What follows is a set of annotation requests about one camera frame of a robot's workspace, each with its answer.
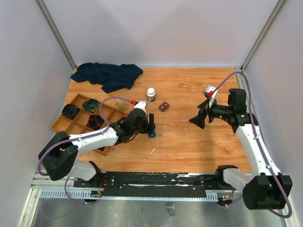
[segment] red connector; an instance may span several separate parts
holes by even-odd
[[[208,97],[208,98],[210,98],[211,96],[213,96],[213,91],[210,91],[210,92],[208,92],[207,94],[206,94],[206,96]]]

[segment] white robotic arm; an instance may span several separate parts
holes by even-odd
[[[42,160],[47,174],[54,181],[65,176],[77,177],[85,181],[92,179],[99,170],[98,167],[93,162],[83,162],[76,158],[94,149],[126,143],[138,133],[153,134],[154,118],[150,113],[148,122],[146,105],[145,101],[139,101],[126,118],[98,131],[79,135],[67,135],[63,131],[57,133],[38,156],[41,159],[51,146],[58,144]],[[64,140],[71,141],[59,145]]]
[[[285,206],[285,199],[274,177],[278,178],[287,196],[292,187],[292,180],[290,176],[282,175],[273,162],[261,137],[258,121],[252,115],[257,132],[257,137],[255,138],[250,114],[246,112],[245,90],[230,89],[228,106],[217,104],[215,99],[216,92],[217,90],[214,87],[206,87],[203,93],[208,99],[198,106],[198,116],[190,119],[189,122],[204,129],[206,116],[209,117],[209,123],[214,118],[226,121],[240,139],[252,169],[252,177],[249,177],[243,174],[236,166],[219,166],[216,170],[216,181],[220,184],[231,185],[241,192],[244,203],[250,210],[282,209]],[[264,160],[257,139],[270,165],[267,165]]]

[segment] white wall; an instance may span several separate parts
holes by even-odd
[[[289,0],[246,73],[269,152],[284,174],[303,225],[303,1]]]
[[[14,227],[71,68],[34,0],[0,3],[0,220]]]
[[[75,63],[239,66],[277,0],[45,0]]]

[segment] black ring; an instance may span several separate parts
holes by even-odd
[[[75,104],[67,104],[62,110],[62,116],[73,120],[80,109]]]
[[[83,109],[88,112],[91,112],[91,113],[94,113],[98,109],[99,106],[100,106],[100,102],[93,98],[86,100],[82,104]]]
[[[103,123],[104,123],[104,120],[100,117],[100,115],[91,115],[91,116],[89,116],[87,126],[93,130],[98,130],[101,128],[101,125]]]

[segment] clear container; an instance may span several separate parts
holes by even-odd
[[[122,110],[122,111],[126,111],[129,106],[129,102],[127,102],[123,99],[120,99],[120,98],[117,99],[117,104],[118,104],[119,110]]]

